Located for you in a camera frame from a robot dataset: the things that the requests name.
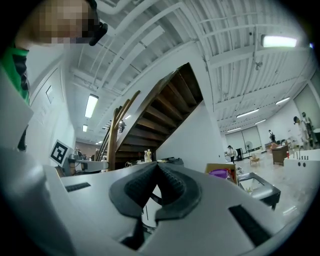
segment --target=wooden staircase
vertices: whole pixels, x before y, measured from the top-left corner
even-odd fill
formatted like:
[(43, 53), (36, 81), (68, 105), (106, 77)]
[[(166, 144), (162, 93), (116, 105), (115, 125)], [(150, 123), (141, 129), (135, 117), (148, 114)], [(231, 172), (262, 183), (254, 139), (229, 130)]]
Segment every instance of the wooden staircase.
[(116, 142), (115, 163), (109, 163), (109, 170), (144, 159), (144, 151), (148, 149), (152, 160), (156, 160), (156, 150), (202, 100), (197, 79), (188, 63), (161, 79), (132, 115), (134, 124), (126, 127)]

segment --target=white ceiling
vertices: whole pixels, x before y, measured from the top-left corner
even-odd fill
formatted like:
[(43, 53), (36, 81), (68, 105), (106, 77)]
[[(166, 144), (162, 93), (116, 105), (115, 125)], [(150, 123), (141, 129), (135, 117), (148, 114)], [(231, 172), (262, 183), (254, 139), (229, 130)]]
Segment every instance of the white ceiling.
[[(114, 7), (118, 1), (104, 2)], [(154, 4), (143, 8), (148, 3)], [(135, 78), (150, 64), (183, 43), (197, 42), (224, 133), (274, 115), (282, 107), (275, 103), (297, 94), (316, 68), (309, 47), (261, 46), (266, 34), (305, 40), (293, 18), (274, 1), (134, 0), (118, 14), (99, 15), (117, 35), (105, 35), (93, 47), (82, 46), (71, 62), (67, 98), (78, 141), (102, 141), (112, 103), (135, 86)], [(255, 62), (262, 62), (259, 70)], [(99, 101), (88, 119), (84, 114), (90, 93)], [(236, 118), (255, 108), (257, 113)]]

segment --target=standing fan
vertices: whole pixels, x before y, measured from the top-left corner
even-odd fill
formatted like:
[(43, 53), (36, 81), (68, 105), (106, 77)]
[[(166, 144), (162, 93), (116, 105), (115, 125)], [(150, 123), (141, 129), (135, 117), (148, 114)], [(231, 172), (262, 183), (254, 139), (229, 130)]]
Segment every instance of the standing fan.
[(252, 147), (253, 147), (253, 146), (252, 146), (252, 142), (251, 142), (251, 141), (247, 141), (247, 142), (245, 143), (245, 150), (248, 151), (249, 157), (251, 157), (249, 150), (252, 150)]

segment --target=cardboard box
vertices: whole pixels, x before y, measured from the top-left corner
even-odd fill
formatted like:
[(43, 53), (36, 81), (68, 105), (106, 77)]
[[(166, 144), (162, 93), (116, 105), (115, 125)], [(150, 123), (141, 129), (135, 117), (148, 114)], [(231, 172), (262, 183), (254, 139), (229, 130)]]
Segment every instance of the cardboard box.
[(205, 167), (205, 173), (208, 174), (213, 170), (218, 169), (229, 169), (231, 170), (230, 176), (233, 179), (233, 182), (235, 184), (238, 184), (237, 182), (237, 175), (236, 175), (236, 165), (235, 164), (229, 164), (229, 163), (207, 163)]

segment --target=ceiling light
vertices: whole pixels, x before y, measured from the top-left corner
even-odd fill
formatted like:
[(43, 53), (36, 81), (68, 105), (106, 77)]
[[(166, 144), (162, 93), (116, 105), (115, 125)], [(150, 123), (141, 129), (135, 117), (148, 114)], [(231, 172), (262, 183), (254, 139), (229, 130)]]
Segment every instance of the ceiling light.
[(239, 130), (239, 129), (241, 129), (241, 127), (236, 128), (236, 129), (232, 129), (232, 130), (227, 130), (226, 132), (227, 132), (227, 133), (230, 133), (230, 132), (233, 132), (233, 131), (236, 131), (236, 130)]
[(280, 104), (280, 103), (282, 103), (282, 102), (285, 102), (285, 101), (287, 101), (287, 100), (289, 100), (289, 99), (290, 99), (290, 97), (284, 98), (284, 99), (282, 99), (282, 100), (279, 100), (279, 101), (276, 102), (275, 104), (278, 105), (278, 104)]
[(264, 122), (264, 121), (266, 121), (266, 120), (267, 120), (267, 119), (264, 119), (264, 120), (262, 120), (262, 121), (260, 121), (260, 122), (256, 122), (255, 125), (260, 124), (260, 123), (262, 123), (262, 122)]
[(297, 39), (284, 36), (266, 35), (262, 38), (263, 47), (295, 47)]
[(92, 117), (92, 114), (93, 114), (93, 112), (95, 110), (95, 107), (96, 107), (96, 104), (98, 102), (98, 99), (99, 99), (98, 96), (95, 96), (93, 94), (89, 95), (88, 102), (86, 104), (85, 114), (84, 114), (84, 116), (86, 118), (91, 118)]
[(242, 117), (244, 117), (246, 115), (249, 115), (249, 114), (252, 114), (254, 112), (257, 112), (258, 110), (259, 110), (259, 108), (255, 109), (255, 110), (252, 110), (252, 111), (249, 111), (249, 112), (244, 113), (244, 114), (237, 115), (236, 118), (242, 118)]

